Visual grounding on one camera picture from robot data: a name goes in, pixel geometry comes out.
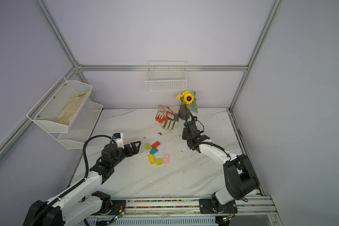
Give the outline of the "red block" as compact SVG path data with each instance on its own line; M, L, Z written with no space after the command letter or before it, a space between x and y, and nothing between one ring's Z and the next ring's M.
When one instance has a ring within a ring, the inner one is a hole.
M151 148L157 148L161 143L156 141L154 144L151 145Z

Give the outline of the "pink block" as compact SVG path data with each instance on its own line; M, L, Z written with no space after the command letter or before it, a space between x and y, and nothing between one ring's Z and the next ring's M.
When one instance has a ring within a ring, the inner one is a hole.
M164 155L164 163L165 164L169 164L169 162L170 162L170 155L169 154L165 154Z

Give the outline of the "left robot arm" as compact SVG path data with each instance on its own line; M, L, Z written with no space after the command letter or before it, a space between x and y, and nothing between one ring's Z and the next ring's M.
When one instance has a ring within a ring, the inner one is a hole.
M109 194L98 191L121 161L139 153L141 142L124 147L107 144L102 156L89 170L88 175L57 196L31 205L24 220L25 226L75 226L92 214L118 214L124 201L112 201Z

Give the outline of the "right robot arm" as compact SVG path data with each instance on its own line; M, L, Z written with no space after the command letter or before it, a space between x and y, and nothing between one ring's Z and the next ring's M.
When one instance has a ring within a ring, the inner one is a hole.
M190 150L206 155L223 168L225 185L211 195L215 213L222 213L234 200L246 202L246 196L259 188L259 179L247 155L236 155L213 143L198 130L196 122L184 123L182 139Z

